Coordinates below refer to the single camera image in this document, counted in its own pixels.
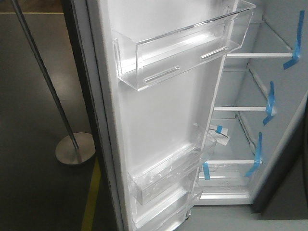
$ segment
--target shelf support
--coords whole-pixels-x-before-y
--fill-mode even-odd
[[[208,160],[209,165],[253,165],[254,160]]]
[[[292,53],[229,53],[228,58],[292,58]]]
[[[264,112],[266,107],[214,107],[216,112]]]
[[[263,81],[262,81],[261,77],[259,76],[259,74],[257,73],[257,71],[250,64],[248,65],[248,71],[251,74],[254,81],[256,82],[256,84],[258,85],[258,87],[260,88],[264,98],[266,100],[268,100],[269,90],[265,86],[265,84],[263,83]]]

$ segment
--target blue painter's tape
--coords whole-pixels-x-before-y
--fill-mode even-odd
[[[256,148],[255,162],[252,168],[246,173],[246,177],[252,176],[252,174],[260,167],[262,153],[262,133],[259,133],[259,141]]]
[[[268,116],[263,120],[264,126],[267,125],[267,123],[270,122],[274,118],[273,108],[275,104],[276,104],[276,100],[275,100],[274,83],[271,81],[268,105],[266,106],[266,113],[268,114]]]
[[[204,162],[202,164],[202,167],[203,167],[204,179],[205,180],[210,180],[211,177],[210,177],[210,169],[208,168],[208,163]]]
[[[304,16],[305,16],[305,11],[301,11],[299,13],[297,36],[296,36],[295,48],[293,51],[292,59],[283,64],[284,70],[293,66],[299,60],[300,48],[302,44],[302,30],[303,30]]]
[[[215,132],[220,134],[222,132],[222,126],[218,125]]]

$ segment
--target round metal base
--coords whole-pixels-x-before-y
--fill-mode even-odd
[[[56,147],[56,158],[66,165],[79,165],[89,160],[95,153],[93,137],[89,133],[74,133],[79,150],[75,150],[69,136],[64,137]]]

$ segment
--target gray floor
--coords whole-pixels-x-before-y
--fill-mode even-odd
[[[61,0],[18,0],[23,12],[62,12]],[[14,12],[10,0],[0,0],[0,12]]]
[[[307,231],[308,220],[259,220],[250,207],[194,207],[176,231]]]
[[[90,132],[63,15],[26,19],[74,132]],[[94,159],[56,160],[67,133],[15,15],[0,34],[0,230],[80,230]]]

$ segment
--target plastic bin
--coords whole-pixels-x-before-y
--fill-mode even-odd
[[[129,38],[114,31],[119,79],[143,90],[240,48],[255,5],[243,0],[219,2],[214,18],[205,15],[204,21],[151,38]]]
[[[185,193],[176,193],[172,199],[166,201],[163,205],[158,205],[154,211],[151,211],[147,216],[134,223],[135,231],[155,230],[157,224],[163,223],[170,215],[176,214],[179,210],[188,210],[188,205],[193,203],[193,199],[194,201],[197,199],[197,195],[191,192],[196,182],[189,177],[185,177],[181,181]]]
[[[200,155],[200,150],[192,149],[186,153],[174,154],[141,176],[128,174],[131,194],[141,205],[146,204],[193,170],[197,170],[201,164]]]

